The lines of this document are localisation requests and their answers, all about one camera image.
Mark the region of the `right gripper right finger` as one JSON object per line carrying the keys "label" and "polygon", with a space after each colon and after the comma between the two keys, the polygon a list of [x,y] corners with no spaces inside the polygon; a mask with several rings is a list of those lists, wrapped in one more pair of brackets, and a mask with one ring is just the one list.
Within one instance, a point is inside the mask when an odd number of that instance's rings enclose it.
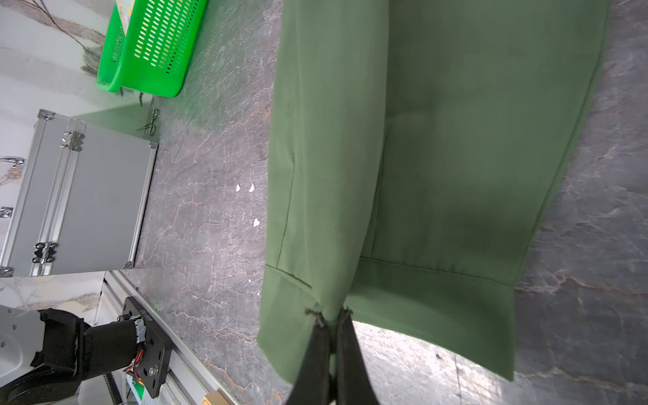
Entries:
{"label": "right gripper right finger", "polygon": [[337,326],[337,404],[379,405],[354,330],[352,312],[343,309]]}

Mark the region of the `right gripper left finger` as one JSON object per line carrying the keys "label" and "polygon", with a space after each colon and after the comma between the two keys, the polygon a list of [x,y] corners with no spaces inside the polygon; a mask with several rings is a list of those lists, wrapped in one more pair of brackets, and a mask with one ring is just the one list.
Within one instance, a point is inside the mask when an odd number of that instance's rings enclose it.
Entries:
{"label": "right gripper left finger", "polygon": [[316,316],[299,374],[286,405],[330,403],[330,332],[322,316]]}

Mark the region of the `green skirt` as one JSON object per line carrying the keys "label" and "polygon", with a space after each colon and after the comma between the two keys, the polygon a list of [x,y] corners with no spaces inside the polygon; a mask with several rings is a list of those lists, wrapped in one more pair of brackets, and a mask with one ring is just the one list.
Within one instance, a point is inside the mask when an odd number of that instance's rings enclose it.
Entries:
{"label": "green skirt", "polygon": [[318,316],[506,379],[514,291],[587,118],[608,1],[286,1],[258,345],[297,379]]}

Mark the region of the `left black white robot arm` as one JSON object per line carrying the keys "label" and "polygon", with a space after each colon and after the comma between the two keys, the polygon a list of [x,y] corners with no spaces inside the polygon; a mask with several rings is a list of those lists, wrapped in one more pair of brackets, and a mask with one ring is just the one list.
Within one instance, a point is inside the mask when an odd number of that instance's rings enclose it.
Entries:
{"label": "left black white robot arm", "polygon": [[145,321],[124,315],[92,327],[57,309],[1,307],[1,403],[42,404],[71,398],[81,383],[135,364]]}

